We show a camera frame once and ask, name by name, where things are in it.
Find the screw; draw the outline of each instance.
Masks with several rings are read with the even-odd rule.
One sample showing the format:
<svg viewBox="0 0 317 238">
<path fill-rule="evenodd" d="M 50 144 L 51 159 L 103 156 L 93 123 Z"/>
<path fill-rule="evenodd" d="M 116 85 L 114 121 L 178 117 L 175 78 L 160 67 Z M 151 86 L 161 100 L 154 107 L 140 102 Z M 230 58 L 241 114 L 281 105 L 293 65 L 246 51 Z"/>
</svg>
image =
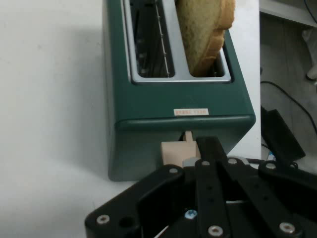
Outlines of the screw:
<svg viewBox="0 0 317 238">
<path fill-rule="evenodd" d="M 265 166 L 267 169 L 270 169 L 270 170 L 275 170 L 276 169 L 276 165 L 273 164 L 273 163 L 268 163 L 266 164 Z"/>
<path fill-rule="evenodd" d="M 186 219 L 189 219 L 189 220 L 194 219 L 196 216 L 197 216 L 197 212 L 196 212 L 195 210 L 188 210 L 188 211 L 185 213 L 185 218 L 186 218 Z"/>
<path fill-rule="evenodd" d="M 229 159 L 228 160 L 228 163 L 230 163 L 230 164 L 232 164 L 232 165 L 235 165 L 235 164 L 237 164 L 238 163 L 238 161 L 236 160 L 236 159 Z"/>
<path fill-rule="evenodd" d="M 293 234 L 295 232 L 295 226 L 288 222 L 282 222 L 279 225 L 279 228 L 281 229 L 281 231 L 287 234 Z"/>
<path fill-rule="evenodd" d="M 210 163 L 209 163 L 208 161 L 202 161 L 202 165 L 204 165 L 204 166 L 209 166 Z"/>
<path fill-rule="evenodd" d="M 219 226 L 211 226 L 208 228 L 208 233 L 212 237 L 220 237 L 223 235 L 223 229 Z"/>
<path fill-rule="evenodd" d="M 177 173 L 177 172 L 178 172 L 178 170 L 177 170 L 177 169 L 175 169 L 175 168 L 172 168 L 172 169 L 170 169 L 170 170 L 169 170 L 169 172 L 170 172 L 171 174 L 175 174 L 175 173 Z"/>
<path fill-rule="evenodd" d="M 98 216 L 97 218 L 97 223 L 99 225 L 104 225 L 106 223 L 108 223 L 110 221 L 110 216 L 108 215 L 101 215 L 101 216 Z"/>
</svg>

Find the metal slot frame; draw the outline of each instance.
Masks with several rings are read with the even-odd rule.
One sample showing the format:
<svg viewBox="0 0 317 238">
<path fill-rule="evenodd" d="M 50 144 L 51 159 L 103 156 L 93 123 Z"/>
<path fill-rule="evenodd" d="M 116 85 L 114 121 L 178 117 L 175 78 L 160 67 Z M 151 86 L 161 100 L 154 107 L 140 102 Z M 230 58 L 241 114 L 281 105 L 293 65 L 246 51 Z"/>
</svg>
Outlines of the metal slot frame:
<svg viewBox="0 0 317 238">
<path fill-rule="evenodd" d="M 131 11 L 131 2 L 133 7 L 153 4 L 155 12 L 145 18 L 137 16 L 136 11 Z M 180 44 L 182 36 L 174 0 L 121 0 L 121 4 L 130 67 L 129 80 L 132 83 L 231 81 L 223 49 L 214 64 L 214 77 L 197 78 L 190 74 L 184 46 Z M 144 33 L 144 38 L 138 38 L 140 32 Z"/>
</svg>

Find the bread slice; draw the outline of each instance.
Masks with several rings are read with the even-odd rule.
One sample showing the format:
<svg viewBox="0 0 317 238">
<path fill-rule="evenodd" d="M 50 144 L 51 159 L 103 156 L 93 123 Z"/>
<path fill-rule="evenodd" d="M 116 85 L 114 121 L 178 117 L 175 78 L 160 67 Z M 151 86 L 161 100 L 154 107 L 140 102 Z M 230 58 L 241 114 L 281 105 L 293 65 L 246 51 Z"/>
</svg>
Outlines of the bread slice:
<svg viewBox="0 0 317 238">
<path fill-rule="evenodd" d="M 235 0 L 178 0 L 177 15 L 190 73 L 206 76 L 232 26 Z"/>
</svg>

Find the white table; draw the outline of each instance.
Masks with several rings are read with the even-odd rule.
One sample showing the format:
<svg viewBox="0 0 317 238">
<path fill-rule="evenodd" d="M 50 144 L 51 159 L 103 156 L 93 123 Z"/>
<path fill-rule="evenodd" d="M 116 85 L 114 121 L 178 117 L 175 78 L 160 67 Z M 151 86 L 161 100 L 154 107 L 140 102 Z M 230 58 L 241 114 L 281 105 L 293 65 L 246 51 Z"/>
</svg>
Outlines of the white table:
<svg viewBox="0 0 317 238">
<path fill-rule="evenodd" d="M 231 154 L 260 158 L 259 3 L 232 38 L 257 123 Z M 101 0 L 0 0 L 0 237 L 84 238 L 130 186 L 108 180 Z"/>
<path fill-rule="evenodd" d="M 316 0 L 307 0 L 307 4 L 313 15 L 316 15 Z M 291 21 L 317 27 L 317 24 L 314 22 L 305 6 L 304 0 L 260 0 L 260 11 Z"/>
</svg>

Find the green toaster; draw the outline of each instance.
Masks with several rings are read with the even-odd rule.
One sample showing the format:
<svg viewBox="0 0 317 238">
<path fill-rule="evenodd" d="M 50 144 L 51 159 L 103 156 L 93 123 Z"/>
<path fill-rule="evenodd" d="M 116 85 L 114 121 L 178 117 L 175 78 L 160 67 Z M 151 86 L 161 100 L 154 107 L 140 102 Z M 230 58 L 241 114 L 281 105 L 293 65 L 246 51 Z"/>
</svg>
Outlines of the green toaster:
<svg viewBox="0 0 317 238">
<path fill-rule="evenodd" d="M 226 153 L 256 121 L 229 31 L 207 77 L 187 65 L 174 0 L 104 0 L 108 175 L 139 180 L 160 144 L 216 136 Z"/>
</svg>

